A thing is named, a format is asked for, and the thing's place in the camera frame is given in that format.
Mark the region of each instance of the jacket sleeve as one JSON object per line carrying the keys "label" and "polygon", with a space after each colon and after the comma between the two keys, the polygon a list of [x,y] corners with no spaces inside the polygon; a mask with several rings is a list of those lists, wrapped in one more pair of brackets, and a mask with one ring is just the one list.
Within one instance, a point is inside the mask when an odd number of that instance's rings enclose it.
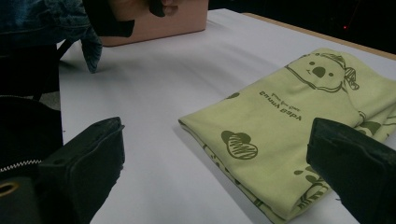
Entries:
{"label": "jacket sleeve", "polygon": [[97,35],[131,36],[134,21],[117,21],[107,0],[83,0],[83,4]]}

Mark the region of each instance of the dark background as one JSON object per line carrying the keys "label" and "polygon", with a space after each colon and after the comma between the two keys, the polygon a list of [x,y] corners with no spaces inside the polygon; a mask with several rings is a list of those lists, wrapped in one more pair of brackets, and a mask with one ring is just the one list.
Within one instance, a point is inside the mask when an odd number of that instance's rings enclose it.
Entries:
{"label": "dark background", "polygon": [[250,12],[396,54],[396,0],[209,0],[209,9]]}

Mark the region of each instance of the zipper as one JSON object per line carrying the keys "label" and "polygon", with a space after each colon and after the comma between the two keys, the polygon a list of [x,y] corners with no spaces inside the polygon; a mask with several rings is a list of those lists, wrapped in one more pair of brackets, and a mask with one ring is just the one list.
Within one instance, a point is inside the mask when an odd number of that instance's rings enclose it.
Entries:
{"label": "zipper", "polygon": [[12,165],[0,168],[0,173],[6,172],[6,171],[10,171],[10,170],[13,170],[13,169],[17,169],[17,168],[21,168],[23,166],[37,165],[40,162],[42,162],[42,160],[20,161],[20,162],[14,163]]}

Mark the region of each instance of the black fabric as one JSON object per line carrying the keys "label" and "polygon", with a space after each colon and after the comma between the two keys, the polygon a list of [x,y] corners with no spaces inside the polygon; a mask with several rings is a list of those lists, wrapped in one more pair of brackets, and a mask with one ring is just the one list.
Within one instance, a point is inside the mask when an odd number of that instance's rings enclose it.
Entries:
{"label": "black fabric", "polygon": [[0,180],[36,178],[35,162],[63,145],[61,112],[30,99],[0,96],[0,138]]}
{"label": "black fabric", "polygon": [[97,35],[131,36],[134,21],[117,21],[107,0],[83,0],[83,3]]}
{"label": "black fabric", "polygon": [[[13,130],[30,129],[32,135],[35,132],[29,125],[21,127],[14,122],[11,126]],[[36,177],[22,177],[26,176],[23,170],[0,178],[1,223],[89,224],[120,176],[125,161],[122,129],[120,118],[96,122],[36,165]],[[24,135],[22,140],[29,135],[13,132],[8,136],[15,134]],[[30,137],[25,140],[36,142]],[[27,152],[14,148],[14,143],[1,147],[2,162]]]}
{"label": "black fabric", "polygon": [[344,124],[315,119],[306,159],[360,223],[396,223],[396,151]]}
{"label": "black fabric", "polygon": [[58,91],[58,62],[56,45],[14,49],[0,59],[0,95]]}

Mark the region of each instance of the hand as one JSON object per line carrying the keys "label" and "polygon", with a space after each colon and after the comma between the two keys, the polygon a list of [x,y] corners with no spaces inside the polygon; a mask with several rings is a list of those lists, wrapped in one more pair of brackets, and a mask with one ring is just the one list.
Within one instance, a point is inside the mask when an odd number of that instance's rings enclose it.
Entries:
{"label": "hand", "polygon": [[165,13],[166,16],[173,16],[177,13],[178,11],[178,6],[183,2],[184,0],[162,0],[163,2],[163,13]]}
{"label": "hand", "polygon": [[[149,14],[149,0],[107,0],[117,21],[133,21]],[[184,0],[162,0],[163,13],[173,16]]]}

